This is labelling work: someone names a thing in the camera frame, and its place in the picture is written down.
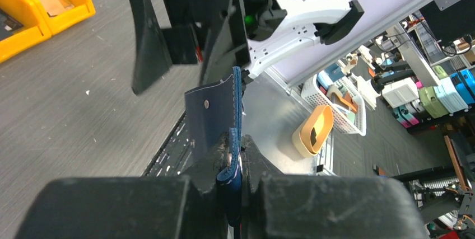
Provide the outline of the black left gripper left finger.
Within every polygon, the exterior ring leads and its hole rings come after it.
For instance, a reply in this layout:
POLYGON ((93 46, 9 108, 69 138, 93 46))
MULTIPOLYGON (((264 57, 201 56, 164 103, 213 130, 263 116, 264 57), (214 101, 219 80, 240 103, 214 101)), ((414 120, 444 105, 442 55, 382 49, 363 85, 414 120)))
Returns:
POLYGON ((16 238, 226 238, 215 177, 229 139, 180 175, 70 177, 44 186, 16 238))

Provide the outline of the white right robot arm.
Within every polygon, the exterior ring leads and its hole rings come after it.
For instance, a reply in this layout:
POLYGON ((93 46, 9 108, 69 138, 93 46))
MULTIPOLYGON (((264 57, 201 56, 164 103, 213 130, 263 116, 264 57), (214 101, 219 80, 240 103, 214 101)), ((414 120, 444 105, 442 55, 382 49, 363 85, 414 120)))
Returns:
POLYGON ((364 14, 356 0, 129 0, 136 34, 132 91, 144 93, 174 65, 201 65, 200 85, 241 70, 245 83, 301 49, 331 45, 364 14))

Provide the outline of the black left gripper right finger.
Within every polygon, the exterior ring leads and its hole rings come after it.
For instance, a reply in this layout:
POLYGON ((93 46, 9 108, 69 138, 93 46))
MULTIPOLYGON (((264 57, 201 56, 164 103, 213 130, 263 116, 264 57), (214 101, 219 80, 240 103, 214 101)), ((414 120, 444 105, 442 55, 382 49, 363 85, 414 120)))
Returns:
POLYGON ((395 179, 285 175, 251 136, 243 147, 243 238, 427 238, 395 179))

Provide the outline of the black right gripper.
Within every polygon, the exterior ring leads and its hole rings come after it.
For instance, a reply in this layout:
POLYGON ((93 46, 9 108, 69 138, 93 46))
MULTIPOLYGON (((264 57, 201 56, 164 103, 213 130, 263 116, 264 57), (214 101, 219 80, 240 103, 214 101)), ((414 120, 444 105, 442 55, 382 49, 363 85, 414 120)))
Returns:
MULTIPOLYGON (((224 79, 250 64, 244 0, 163 0, 172 26, 191 25, 203 64, 199 85, 224 79)), ((129 0, 136 36, 131 88, 141 95, 171 67, 169 50, 151 0, 129 0)))

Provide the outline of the navy leather card holder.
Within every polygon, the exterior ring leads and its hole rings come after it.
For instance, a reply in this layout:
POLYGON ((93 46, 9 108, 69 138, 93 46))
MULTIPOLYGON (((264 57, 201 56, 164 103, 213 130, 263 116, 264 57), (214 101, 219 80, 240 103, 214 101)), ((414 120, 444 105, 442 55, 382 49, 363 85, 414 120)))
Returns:
POLYGON ((185 112, 189 139, 194 142, 194 159, 203 157, 224 136, 226 166, 216 176, 218 200, 223 205, 228 224, 241 226, 242 163, 242 82, 241 69, 233 67, 230 75, 218 82, 187 91, 185 112))

